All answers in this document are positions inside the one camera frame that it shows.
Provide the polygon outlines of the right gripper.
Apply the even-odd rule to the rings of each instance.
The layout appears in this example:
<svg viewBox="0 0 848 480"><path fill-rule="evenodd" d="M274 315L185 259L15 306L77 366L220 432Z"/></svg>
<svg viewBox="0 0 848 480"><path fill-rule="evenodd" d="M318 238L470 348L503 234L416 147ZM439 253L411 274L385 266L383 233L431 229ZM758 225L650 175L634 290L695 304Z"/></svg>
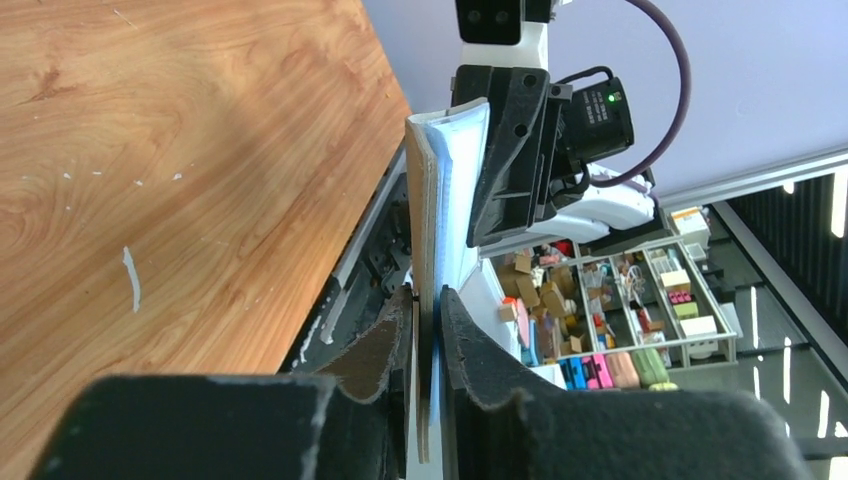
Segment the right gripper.
<svg viewBox="0 0 848 480"><path fill-rule="evenodd" d="M469 247L521 234L536 212L581 199L589 188L589 165L634 143L622 83L605 66L557 82L540 68L460 66L453 105L479 98L490 114Z"/></svg>

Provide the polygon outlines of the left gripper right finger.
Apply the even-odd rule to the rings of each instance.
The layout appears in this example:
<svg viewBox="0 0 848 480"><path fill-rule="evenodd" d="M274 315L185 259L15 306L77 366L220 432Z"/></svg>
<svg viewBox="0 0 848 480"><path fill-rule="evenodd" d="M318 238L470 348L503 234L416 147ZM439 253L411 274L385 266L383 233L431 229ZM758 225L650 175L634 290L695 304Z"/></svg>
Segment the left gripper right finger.
<svg viewBox="0 0 848 480"><path fill-rule="evenodd" d="M807 479L782 418L744 393L564 390L440 295L448 479Z"/></svg>

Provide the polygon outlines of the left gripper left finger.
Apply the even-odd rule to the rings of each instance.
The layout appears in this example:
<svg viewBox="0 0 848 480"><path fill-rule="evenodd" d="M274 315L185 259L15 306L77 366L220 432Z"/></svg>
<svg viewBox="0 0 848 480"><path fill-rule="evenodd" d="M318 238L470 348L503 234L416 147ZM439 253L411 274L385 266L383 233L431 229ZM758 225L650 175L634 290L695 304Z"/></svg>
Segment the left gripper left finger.
<svg viewBox="0 0 848 480"><path fill-rule="evenodd" d="M312 373L113 375L71 403L34 479L400 479L415 304Z"/></svg>

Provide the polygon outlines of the grey card holder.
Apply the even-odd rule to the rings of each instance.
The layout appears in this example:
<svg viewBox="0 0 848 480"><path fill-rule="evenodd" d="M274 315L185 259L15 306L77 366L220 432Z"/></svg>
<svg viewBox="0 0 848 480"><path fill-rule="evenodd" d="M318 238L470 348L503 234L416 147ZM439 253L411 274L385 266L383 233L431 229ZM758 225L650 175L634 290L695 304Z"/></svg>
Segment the grey card holder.
<svg viewBox="0 0 848 480"><path fill-rule="evenodd" d="M440 291L462 286L479 262L468 235L489 120L490 104L480 97L405 121L411 274L418 298L415 429L422 463L431 459L429 429L439 412Z"/></svg>

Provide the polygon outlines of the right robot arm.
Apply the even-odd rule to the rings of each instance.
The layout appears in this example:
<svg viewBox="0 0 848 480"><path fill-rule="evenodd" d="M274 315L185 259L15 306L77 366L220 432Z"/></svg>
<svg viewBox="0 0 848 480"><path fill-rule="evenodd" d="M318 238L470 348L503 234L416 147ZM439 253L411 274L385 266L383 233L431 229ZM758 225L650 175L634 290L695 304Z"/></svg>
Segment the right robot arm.
<svg viewBox="0 0 848 480"><path fill-rule="evenodd" d="M651 165L686 116L691 69L682 40L651 2L637 8L665 35L676 58L680 95L668 131L649 155L622 173L599 163L635 141L621 80L606 66L553 79L546 62L552 1L459 1L463 60L451 103L489 106L482 169L466 243L491 247L568 239L598 255L668 234L653 196Z"/></svg>

